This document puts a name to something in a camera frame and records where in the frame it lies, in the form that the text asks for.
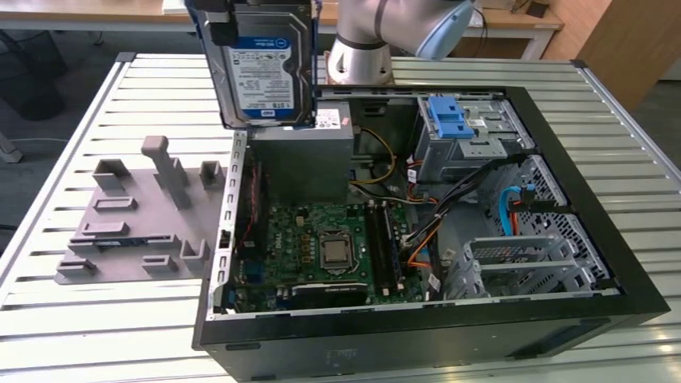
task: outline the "motherboard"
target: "motherboard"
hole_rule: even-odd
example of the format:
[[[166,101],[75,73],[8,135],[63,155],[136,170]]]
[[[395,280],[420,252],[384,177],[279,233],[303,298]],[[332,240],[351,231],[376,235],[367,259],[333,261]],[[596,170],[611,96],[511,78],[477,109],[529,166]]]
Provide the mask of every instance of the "motherboard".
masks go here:
[[[399,203],[272,205],[266,257],[242,263],[242,310],[421,301],[420,275],[400,265],[408,229]]]

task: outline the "wooden desk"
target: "wooden desk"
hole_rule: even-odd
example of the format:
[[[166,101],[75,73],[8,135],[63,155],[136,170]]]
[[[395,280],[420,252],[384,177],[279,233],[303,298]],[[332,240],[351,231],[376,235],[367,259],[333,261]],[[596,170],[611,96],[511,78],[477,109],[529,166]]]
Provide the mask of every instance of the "wooden desk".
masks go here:
[[[0,28],[36,30],[191,32],[186,14],[164,15],[163,0],[0,0]],[[529,39],[523,58],[540,59],[563,21],[549,11],[544,18],[484,10],[489,38]],[[320,32],[336,33],[337,2],[327,2]],[[479,38],[483,29],[469,27],[465,37]]]

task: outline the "metal table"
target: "metal table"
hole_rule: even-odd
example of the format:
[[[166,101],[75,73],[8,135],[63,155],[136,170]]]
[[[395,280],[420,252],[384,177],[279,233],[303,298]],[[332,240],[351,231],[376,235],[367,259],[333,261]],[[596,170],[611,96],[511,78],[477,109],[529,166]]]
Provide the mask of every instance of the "metal table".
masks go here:
[[[673,311],[552,359],[325,381],[544,382],[605,376],[611,381],[680,381],[681,175],[592,73],[544,61],[401,58],[393,66],[401,84],[528,88]],[[202,55],[139,54],[115,64],[0,258],[0,375],[18,381],[231,381],[211,357],[190,346],[199,280],[52,282],[95,187],[88,173],[100,159],[151,167],[138,154],[142,141],[163,134],[187,168],[208,159],[227,163],[231,133],[219,125],[212,86]]]

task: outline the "desk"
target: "desk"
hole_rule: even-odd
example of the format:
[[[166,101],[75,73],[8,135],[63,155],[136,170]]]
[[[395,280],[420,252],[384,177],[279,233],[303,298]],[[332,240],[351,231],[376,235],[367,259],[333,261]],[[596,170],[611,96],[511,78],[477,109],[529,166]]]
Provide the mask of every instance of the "desk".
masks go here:
[[[431,63],[403,57],[393,68],[399,84],[528,88],[672,312],[549,359],[357,374],[343,381],[679,381],[681,174],[641,127],[591,72],[567,61]],[[150,168],[142,142],[163,134],[186,167],[202,160],[227,163],[232,133],[220,125],[212,87],[203,55],[140,54],[115,64],[0,258],[0,373],[16,381],[234,382],[191,348],[200,280],[82,286],[52,281],[100,159]],[[168,112],[175,103],[186,108]]]
[[[186,14],[164,15],[163,0],[0,0],[0,28],[36,30],[103,30],[192,32]],[[539,60],[563,21],[549,11],[544,18],[484,10],[489,38],[524,38],[531,42],[523,59]],[[337,5],[325,2],[320,32],[336,33]],[[465,37],[479,38],[483,29],[469,27]]]

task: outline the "ram slot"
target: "ram slot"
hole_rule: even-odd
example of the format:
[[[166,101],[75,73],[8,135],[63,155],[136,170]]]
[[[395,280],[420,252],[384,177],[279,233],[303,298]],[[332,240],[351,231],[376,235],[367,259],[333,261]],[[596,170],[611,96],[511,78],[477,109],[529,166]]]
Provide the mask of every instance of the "ram slot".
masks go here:
[[[389,226],[383,206],[372,203],[364,205],[364,223],[367,224],[367,245],[372,259],[373,288],[376,294],[388,296],[391,291],[397,289],[397,278],[393,272]]]
[[[383,203],[383,221],[385,222],[385,233],[388,236],[389,243],[389,253],[391,253],[391,262],[389,265],[393,268],[393,277],[395,285],[397,290],[404,290],[403,285],[403,268],[400,267],[400,253],[399,253],[399,239],[396,238],[396,234],[393,233],[393,223],[391,222],[391,214],[388,213],[388,204]]]

